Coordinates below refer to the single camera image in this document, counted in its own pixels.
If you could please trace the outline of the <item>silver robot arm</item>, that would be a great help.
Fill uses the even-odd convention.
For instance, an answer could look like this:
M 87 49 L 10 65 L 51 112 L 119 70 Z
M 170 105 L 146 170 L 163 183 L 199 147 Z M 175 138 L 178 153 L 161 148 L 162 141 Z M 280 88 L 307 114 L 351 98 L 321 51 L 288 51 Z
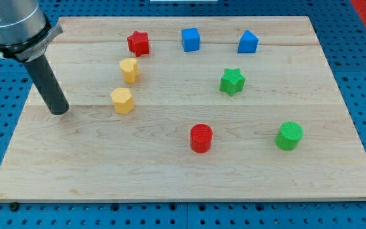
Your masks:
M 30 62 L 45 54 L 61 33 L 52 26 L 38 0 L 0 0 L 0 57 Z

